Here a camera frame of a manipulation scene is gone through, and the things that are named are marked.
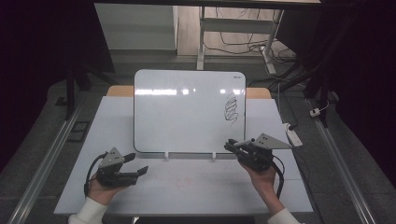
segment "metal rod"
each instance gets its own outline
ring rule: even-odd
[[[313,108],[308,99],[305,99],[309,108]],[[375,224],[375,218],[373,213],[365,201],[363,194],[361,193],[361,189],[358,184],[355,182],[352,174],[349,172],[346,162],[344,161],[343,156],[338,149],[338,146],[335,144],[332,134],[330,133],[328,128],[324,128],[323,124],[316,119],[316,124],[318,127],[318,131],[326,145],[326,148],[329,150],[329,153],[332,157],[332,161],[334,163],[335,168],[337,169],[341,179],[344,182],[344,186],[346,187],[346,191],[349,193],[353,204],[355,205],[356,211],[361,218],[361,223],[364,224]]]
[[[205,34],[205,7],[199,7],[200,10],[200,34],[197,56],[197,70],[204,70],[204,34]]]
[[[267,41],[267,44],[266,44],[265,49],[264,49],[264,54],[265,55],[269,55],[269,53],[270,53],[270,49],[271,49],[272,43],[274,42],[275,34],[276,34],[276,31],[277,31],[277,27],[279,26],[280,17],[282,16],[283,10],[275,10],[274,13],[276,15],[275,15],[275,18],[274,18],[274,23],[273,23],[273,26],[272,26],[272,29],[271,29],[271,33],[268,36],[268,41]]]
[[[332,10],[341,12],[359,5],[360,0],[341,4],[301,3],[283,1],[247,1],[247,0],[95,0],[95,3],[160,5],[160,6],[191,6],[191,7],[241,7],[291,10]]]
[[[69,120],[75,110],[75,93],[74,93],[74,76],[72,68],[67,69],[66,75],[66,92],[67,92],[67,114],[66,120]]]
[[[64,146],[64,142],[66,141],[70,130],[73,128],[73,125],[76,122],[76,119],[79,112],[81,111],[82,105],[85,102],[87,94],[87,92],[83,92],[80,94],[76,110],[71,115],[69,120],[64,121],[60,131],[56,135],[51,146],[49,147],[47,154],[44,156],[43,161],[40,163],[38,169],[35,171],[35,175],[30,181],[29,186],[23,193],[18,205],[12,213],[8,224],[24,223],[26,221],[26,218],[29,216],[32,207],[35,204],[35,200],[37,199],[38,194],[40,193],[47,180],[47,177],[50,174],[53,164],[56,162],[56,159],[58,158],[58,155],[61,152],[62,147]]]

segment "hand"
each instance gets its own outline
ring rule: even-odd
[[[251,183],[253,184],[254,189],[259,192],[260,196],[263,197],[268,194],[275,194],[274,182],[276,170],[273,167],[270,167],[266,171],[255,172],[248,168],[245,164],[240,164],[250,175]]]
[[[274,190],[276,170],[273,167],[270,167],[266,171],[255,172],[245,164],[240,164],[250,175],[250,180],[254,189],[257,190],[260,197],[262,197],[262,200],[267,205],[270,214],[274,215],[283,210],[285,206],[283,206],[280,200],[276,197]]]
[[[91,177],[88,197],[100,204],[108,205],[110,201],[113,199],[114,195],[116,195],[118,192],[126,188],[127,187],[119,187],[119,188],[104,187],[96,179],[96,174],[94,174]]]

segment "wooden table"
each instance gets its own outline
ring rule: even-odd
[[[134,96],[134,86],[111,86],[107,96]],[[247,88],[247,99],[271,99],[266,88]]]

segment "whiteboard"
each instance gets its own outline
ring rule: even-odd
[[[230,153],[245,139],[246,78],[238,72],[139,70],[134,76],[134,148]]]

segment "drawing on whiteboard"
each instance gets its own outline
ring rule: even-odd
[[[236,104],[235,93],[232,92],[230,95],[227,96],[227,99],[228,101],[225,105],[224,118],[226,120],[232,120],[233,123],[231,123],[231,125],[233,125],[239,116],[239,114],[236,113],[236,108],[238,107],[238,105]]]

